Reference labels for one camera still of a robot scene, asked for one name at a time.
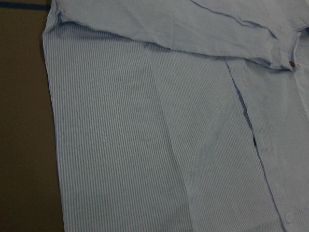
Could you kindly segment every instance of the folded sleeve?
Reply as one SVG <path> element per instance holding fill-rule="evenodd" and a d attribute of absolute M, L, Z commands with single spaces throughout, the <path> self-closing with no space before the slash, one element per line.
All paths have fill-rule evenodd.
<path fill-rule="evenodd" d="M 242 14 L 235 17 L 219 12 L 205 2 L 55 0 L 45 31 L 70 21 L 173 50 L 245 58 L 272 69 L 294 69 L 300 32 L 255 14 L 246 20 Z"/>

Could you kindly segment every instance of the dark red button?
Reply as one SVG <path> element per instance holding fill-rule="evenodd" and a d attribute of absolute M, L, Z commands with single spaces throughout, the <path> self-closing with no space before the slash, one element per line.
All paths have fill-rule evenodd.
<path fill-rule="evenodd" d="M 290 61 L 289 63 L 290 63 L 290 65 L 291 65 L 293 68 L 295 67 L 295 64 L 294 64 L 293 61 Z"/>

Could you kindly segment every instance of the dark blue tape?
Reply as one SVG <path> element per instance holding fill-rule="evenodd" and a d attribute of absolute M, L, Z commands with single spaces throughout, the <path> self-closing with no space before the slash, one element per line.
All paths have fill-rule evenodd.
<path fill-rule="evenodd" d="M 35 11 L 49 11 L 49 5 L 39 5 L 39 4 L 26 4 L 26 3 L 15 3 L 0 1 L 0 7 L 11 8 L 11 9 L 23 9 L 23 10 L 35 10 Z"/>

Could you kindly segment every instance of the shirt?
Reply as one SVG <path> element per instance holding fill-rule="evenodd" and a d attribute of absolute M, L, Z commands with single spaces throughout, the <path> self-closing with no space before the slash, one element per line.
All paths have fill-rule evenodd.
<path fill-rule="evenodd" d="M 308 4 L 220 2 L 52 2 L 67 232 L 308 230 Z"/>

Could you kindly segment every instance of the brown floor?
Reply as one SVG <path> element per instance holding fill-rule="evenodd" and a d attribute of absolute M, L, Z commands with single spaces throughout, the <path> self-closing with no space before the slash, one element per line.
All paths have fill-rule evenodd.
<path fill-rule="evenodd" d="M 64 231 L 42 50 L 47 13 L 0 8 L 0 232 Z"/>

